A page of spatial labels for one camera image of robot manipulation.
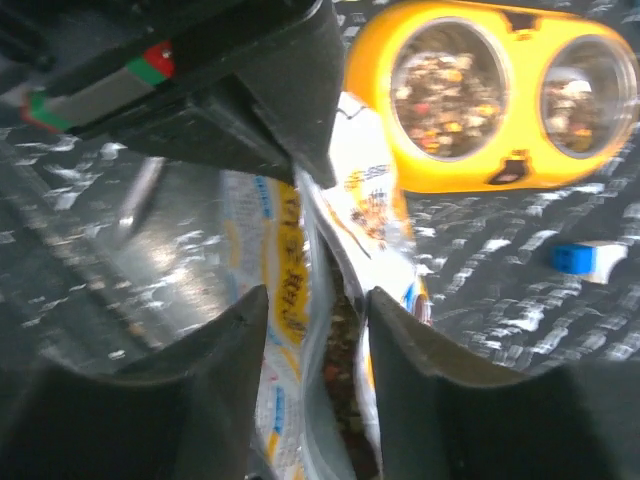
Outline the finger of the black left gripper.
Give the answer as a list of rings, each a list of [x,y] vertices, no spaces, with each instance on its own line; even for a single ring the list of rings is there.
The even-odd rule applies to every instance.
[[[200,1],[194,25],[171,37],[174,79],[184,87],[226,75],[292,162],[323,187],[344,72],[344,46],[329,1]]]

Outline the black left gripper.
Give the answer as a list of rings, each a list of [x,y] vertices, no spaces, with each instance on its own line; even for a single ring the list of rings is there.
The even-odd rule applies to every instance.
[[[56,132],[290,183],[284,99],[231,74],[324,21],[322,1],[4,1],[1,106]]]

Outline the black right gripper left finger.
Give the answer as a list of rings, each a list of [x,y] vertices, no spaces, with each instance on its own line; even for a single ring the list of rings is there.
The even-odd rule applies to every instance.
[[[256,286],[113,374],[47,356],[1,373],[5,479],[241,479],[268,317]]]

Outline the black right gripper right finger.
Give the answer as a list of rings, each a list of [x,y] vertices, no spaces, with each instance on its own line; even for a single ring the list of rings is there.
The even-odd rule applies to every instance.
[[[386,479],[635,479],[639,365],[580,361],[528,375],[368,304]]]

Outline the silver metal scoop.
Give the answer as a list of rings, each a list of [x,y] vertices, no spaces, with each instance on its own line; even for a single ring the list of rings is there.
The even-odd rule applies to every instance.
[[[117,231],[129,236],[158,183],[166,159],[148,157],[143,162],[119,210]]]

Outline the pink white pet food bag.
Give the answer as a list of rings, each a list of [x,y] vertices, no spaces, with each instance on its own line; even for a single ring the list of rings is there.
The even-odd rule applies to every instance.
[[[269,296],[255,410],[261,479],[353,478],[326,389],[326,353],[348,361],[354,423],[366,444],[377,446],[367,294],[381,287],[420,321],[430,318],[382,120],[349,93],[338,103],[328,159],[336,175],[331,188],[305,172],[293,185],[222,176],[230,296],[258,284]]]

